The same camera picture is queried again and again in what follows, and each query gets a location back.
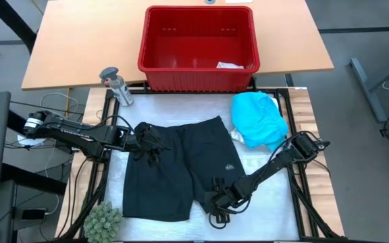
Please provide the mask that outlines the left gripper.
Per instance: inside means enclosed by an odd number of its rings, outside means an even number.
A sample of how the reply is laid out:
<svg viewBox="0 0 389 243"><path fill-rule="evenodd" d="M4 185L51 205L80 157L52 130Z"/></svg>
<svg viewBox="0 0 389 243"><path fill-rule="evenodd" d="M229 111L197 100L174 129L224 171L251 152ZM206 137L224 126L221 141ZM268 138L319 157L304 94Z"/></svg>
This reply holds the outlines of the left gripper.
<svg viewBox="0 0 389 243"><path fill-rule="evenodd" d="M170 150L168 145L165 145L161 141L160 133L155 126L141 122L135 129L136 139L140 145L139 151L148 155L149 166L159 165L160 152Z"/></svg>

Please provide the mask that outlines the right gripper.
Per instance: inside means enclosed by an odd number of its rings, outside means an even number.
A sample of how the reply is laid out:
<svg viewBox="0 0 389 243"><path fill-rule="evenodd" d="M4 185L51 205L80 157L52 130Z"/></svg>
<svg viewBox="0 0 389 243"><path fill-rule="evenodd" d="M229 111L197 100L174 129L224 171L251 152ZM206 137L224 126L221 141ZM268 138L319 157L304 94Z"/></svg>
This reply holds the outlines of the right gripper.
<svg viewBox="0 0 389 243"><path fill-rule="evenodd" d="M241 205L241 202L229 190L206 192L204 203L209 212L216 215L217 224L229 223L229 214L235 214L235 209Z"/></svg>

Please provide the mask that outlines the navy garment with logo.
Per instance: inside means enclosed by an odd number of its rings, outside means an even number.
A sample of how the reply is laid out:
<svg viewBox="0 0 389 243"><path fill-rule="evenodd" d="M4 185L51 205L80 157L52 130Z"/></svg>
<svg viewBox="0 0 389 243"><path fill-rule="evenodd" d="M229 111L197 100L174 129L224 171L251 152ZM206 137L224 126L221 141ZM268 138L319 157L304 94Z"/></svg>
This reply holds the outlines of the navy garment with logo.
<svg viewBox="0 0 389 243"><path fill-rule="evenodd" d="M166 146L157 162L148 155L130 153L124 179L123 215L156 221L186 221L197 201L210 211L205 193L213 179L225 186L246 175L236 147L221 117L196 124L161 127L139 123L136 130L150 128Z"/></svg>

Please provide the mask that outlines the teal garment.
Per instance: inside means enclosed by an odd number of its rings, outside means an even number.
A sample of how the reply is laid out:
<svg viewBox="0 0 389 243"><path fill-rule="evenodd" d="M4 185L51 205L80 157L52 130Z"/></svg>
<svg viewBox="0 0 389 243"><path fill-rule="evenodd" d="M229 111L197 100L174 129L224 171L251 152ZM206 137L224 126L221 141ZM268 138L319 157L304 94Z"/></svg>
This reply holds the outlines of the teal garment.
<svg viewBox="0 0 389 243"><path fill-rule="evenodd" d="M264 92L243 92L232 97L231 121L250 149L275 150L284 142L288 126L272 97Z"/></svg>

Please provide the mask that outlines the small white garment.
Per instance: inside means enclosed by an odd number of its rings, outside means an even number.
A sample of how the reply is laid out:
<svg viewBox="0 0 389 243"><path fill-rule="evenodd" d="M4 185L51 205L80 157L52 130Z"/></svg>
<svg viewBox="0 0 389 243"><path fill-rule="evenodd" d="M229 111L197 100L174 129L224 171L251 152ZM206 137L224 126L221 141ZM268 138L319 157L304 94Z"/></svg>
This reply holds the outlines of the small white garment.
<svg viewBox="0 0 389 243"><path fill-rule="evenodd" d="M236 65L234 63L226 63L219 61L216 65L217 69L244 69L243 65Z"/></svg>

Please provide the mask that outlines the red plastic laundry bin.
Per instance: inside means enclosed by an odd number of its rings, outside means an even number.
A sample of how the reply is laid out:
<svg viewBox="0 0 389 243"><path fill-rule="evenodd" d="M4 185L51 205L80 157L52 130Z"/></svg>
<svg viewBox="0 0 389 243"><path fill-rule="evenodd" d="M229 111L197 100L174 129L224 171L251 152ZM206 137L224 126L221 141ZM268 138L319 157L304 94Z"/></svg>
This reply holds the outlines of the red plastic laundry bin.
<svg viewBox="0 0 389 243"><path fill-rule="evenodd" d="M244 69L217 69L217 63ZM151 6L138 68L156 91L241 91L260 68L253 12L246 6Z"/></svg>

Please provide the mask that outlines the clear spray bottle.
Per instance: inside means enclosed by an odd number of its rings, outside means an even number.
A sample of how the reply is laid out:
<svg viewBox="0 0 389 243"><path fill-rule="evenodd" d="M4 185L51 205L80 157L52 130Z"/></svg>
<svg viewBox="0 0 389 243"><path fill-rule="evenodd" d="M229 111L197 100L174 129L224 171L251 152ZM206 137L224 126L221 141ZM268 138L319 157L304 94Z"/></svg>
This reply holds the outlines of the clear spray bottle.
<svg viewBox="0 0 389 243"><path fill-rule="evenodd" d="M100 74L101 83L110 87L117 100L123 106L130 106L134 99L127 87L124 79L118 75L119 69L116 67L107 67Z"/></svg>

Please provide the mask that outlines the light wooden side board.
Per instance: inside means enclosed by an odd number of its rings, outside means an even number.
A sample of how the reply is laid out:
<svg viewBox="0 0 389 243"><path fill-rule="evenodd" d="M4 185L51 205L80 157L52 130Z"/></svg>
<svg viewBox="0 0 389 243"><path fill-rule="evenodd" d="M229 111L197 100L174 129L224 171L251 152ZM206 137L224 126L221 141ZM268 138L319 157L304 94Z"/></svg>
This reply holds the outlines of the light wooden side board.
<svg viewBox="0 0 389 243"><path fill-rule="evenodd" d="M307 88L289 88L288 93L296 131L310 131L319 138L320 135ZM306 189L310 194L312 205L331 230L342 236L344 230L323 153L320 153L313 162L307 165L305 175Z"/></svg>
<svg viewBox="0 0 389 243"><path fill-rule="evenodd" d="M105 106L106 88L92 88L89 91L82 121L95 125L99 123L98 116ZM68 173L69 182L64 198L61 201L61 211L55 232L55 237L62 236L79 216L82 203L86 200L90 183L95 180L94 189L99 185L104 165L86 161L82 153L75 153Z"/></svg>

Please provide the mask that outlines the green artificial plant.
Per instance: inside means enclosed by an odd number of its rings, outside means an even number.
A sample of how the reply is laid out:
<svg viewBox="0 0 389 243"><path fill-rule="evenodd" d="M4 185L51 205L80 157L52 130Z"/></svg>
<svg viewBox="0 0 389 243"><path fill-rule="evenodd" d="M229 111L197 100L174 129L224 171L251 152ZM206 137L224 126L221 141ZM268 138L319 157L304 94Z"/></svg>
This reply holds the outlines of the green artificial plant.
<svg viewBox="0 0 389 243"><path fill-rule="evenodd" d="M110 202L94 207L84 221L88 243L112 243L118 235L123 215Z"/></svg>

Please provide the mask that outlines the black power adapter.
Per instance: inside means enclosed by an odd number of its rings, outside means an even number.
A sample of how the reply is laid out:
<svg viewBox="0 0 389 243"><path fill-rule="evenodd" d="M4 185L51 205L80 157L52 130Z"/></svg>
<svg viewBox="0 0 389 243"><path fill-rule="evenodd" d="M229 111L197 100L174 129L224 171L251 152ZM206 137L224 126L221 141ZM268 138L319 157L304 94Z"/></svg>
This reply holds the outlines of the black power adapter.
<svg viewBox="0 0 389 243"><path fill-rule="evenodd" d="M43 220L47 215L46 209L25 209L22 211L21 220L34 221Z"/></svg>

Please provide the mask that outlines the light wooden desk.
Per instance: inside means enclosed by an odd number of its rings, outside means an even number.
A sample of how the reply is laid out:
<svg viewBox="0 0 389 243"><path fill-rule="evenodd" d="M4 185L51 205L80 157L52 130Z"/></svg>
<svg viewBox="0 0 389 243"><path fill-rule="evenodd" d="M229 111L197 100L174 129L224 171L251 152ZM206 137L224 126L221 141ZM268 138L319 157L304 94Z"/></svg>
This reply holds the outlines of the light wooden desk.
<svg viewBox="0 0 389 243"><path fill-rule="evenodd" d="M23 90L99 86L115 66L140 82L138 52L145 12L152 5L198 5L205 0L54 0L48 2ZM260 74L332 70L334 65L305 0L252 0Z"/></svg>

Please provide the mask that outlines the black metal beam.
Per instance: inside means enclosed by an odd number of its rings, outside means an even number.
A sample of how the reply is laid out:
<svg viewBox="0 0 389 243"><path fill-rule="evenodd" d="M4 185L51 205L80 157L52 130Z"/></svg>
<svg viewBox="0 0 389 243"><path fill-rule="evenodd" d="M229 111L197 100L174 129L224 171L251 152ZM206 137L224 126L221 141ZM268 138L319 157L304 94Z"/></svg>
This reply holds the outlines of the black metal beam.
<svg viewBox="0 0 389 243"><path fill-rule="evenodd" d="M36 40L36 33L6 0L0 0L0 19L21 39L29 54L31 54Z"/></svg>

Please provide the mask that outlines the grey metal desk leg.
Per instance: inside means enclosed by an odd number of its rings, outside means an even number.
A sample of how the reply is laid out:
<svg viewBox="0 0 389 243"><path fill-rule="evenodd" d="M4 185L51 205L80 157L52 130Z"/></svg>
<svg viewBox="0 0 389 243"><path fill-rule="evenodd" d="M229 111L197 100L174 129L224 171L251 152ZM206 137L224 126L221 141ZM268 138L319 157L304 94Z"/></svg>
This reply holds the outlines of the grey metal desk leg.
<svg viewBox="0 0 389 243"><path fill-rule="evenodd" d="M379 123L385 122L387 117L380 99L374 91L370 91L367 75L357 58L351 58L350 67L354 71L377 121Z"/></svg>

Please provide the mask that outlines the black aluminium frame rail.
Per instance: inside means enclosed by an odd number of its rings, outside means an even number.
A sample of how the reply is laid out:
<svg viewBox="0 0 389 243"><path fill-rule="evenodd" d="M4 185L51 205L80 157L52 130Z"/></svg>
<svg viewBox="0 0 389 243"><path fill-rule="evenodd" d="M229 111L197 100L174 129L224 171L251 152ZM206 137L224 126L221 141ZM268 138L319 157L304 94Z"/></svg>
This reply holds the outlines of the black aluminium frame rail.
<svg viewBox="0 0 389 243"><path fill-rule="evenodd" d="M115 125L116 118L114 115L118 112L119 103L114 97L114 94L111 90L108 89L105 98L105 106L102 110L102 114L98 116L99 122L104 122L107 125ZM72 238L81 238L83 236L83 224L86 217L89 215L93 207L97 206L103 199L107 183L107 174L109 171L111 152L105 152L105 161L103 163L94 162L91 159L85 157L84 162L92 161L96 164L103 164L104 169L102 177L99 180L99 185L97 189L94 189L95 180L90 183L89 189L87 191L86 200L82 203L82 209L79 216L71 224L68 231L65 232L62 236L55 237L55 239L72 239Z"/></svg>
<svg viewBox="0 0 389 243"><path fill-rule="evenodd" d="M292 118L292 109L290 108L290 100L289 100L289 88L275 88L273 89L273 96L278 100L279 107L280 107L280 113L282 114L283 118L286 120L288 127L289 127L289 136L292 136L296 132L296 128L294 126L294 121ZM298 185L303 189L303 192L306 193L306 195L310 198L310 194L308 190L306 189L306 175L305 175L305 169L303 169L299 165L295 165L292 169L286 169L285 172L288 176L293 176L294 173L297 173L295 175L296 182ZM320 231L320 228L315 225L314 220L309 216L306 208L303 206L302 202L298 199L297 195L295 193L291 194L292 199L292 206L294 213L294 217L296 219L296 225L297 225L297 232L299 236L322 236L322 232Z"/></svg>

